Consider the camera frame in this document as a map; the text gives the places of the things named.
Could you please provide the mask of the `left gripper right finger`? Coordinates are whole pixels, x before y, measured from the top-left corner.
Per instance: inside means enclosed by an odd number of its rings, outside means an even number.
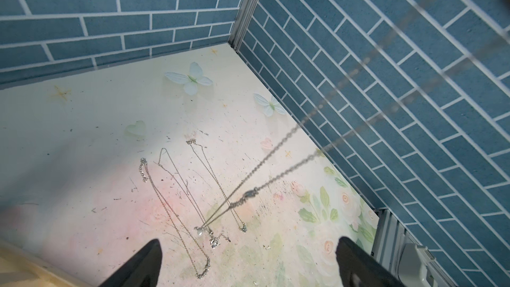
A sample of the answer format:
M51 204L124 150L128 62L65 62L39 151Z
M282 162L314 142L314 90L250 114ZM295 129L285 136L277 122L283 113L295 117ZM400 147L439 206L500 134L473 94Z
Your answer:
M349 237L341 237L336 260L343 286L399 286L404 284Z

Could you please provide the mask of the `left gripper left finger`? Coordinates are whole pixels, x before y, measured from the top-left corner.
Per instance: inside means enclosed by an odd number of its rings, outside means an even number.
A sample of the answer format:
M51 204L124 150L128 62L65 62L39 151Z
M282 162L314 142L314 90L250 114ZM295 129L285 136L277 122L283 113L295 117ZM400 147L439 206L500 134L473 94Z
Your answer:
M124 263L100 287L157 286L162 267L162 248L153 239Z

